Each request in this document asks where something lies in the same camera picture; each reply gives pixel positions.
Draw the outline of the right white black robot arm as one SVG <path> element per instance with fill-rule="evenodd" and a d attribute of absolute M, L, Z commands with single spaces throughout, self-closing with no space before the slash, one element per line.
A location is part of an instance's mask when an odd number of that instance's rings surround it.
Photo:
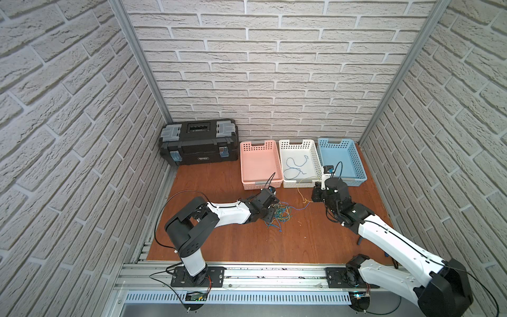
<path fill-rule="evenodd" d="M 312 200 L 324 204 L 332 222 L 371 241 L 404 267 L 401 271 L 358 254 L 345 267 L 343 278 L 350 286 L 377 285 L 412 302 L 425 316 L 462 316 L 473 304 L 468 274 L 459 261 L 426 251 L 354 202 L 342 179 L 316 183 Z"/>

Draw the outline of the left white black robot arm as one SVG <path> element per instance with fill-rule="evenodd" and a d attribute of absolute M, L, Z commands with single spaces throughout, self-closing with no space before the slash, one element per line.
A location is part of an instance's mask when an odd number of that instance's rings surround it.
<path fill-rule="evenodd" d="M 233 203 L 211 203 L 202 194 L 192 199 L 166 224 L 165 231 L 180 257 L 193 286 L 208 278 L 208 267 L 201 247 L 217 227 L 272 221 L 279 203 L 276 188 L 268 186 L 247 199 Z"/>

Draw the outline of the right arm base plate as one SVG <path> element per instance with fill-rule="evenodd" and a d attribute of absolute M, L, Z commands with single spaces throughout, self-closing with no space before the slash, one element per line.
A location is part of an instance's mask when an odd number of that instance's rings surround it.
<path fill-rule="evenodd" d="M 346 267 L 325 268 L 325 272 L 326 281 L 330 289 L 366 289 L 368 287 L 359 272 L 354 269 Z"/>

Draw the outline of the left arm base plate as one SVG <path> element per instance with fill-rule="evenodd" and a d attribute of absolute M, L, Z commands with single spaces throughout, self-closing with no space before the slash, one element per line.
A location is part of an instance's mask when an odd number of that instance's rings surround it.
<path fill-rule="evenodd" d="M 209 287 L 221 288 L 223 286 L 224 272 L 221 266 L 207 266 L 196 276 L 191 276 L 183 266 L 176 267 L 172 273 L 171 287 Z"/>

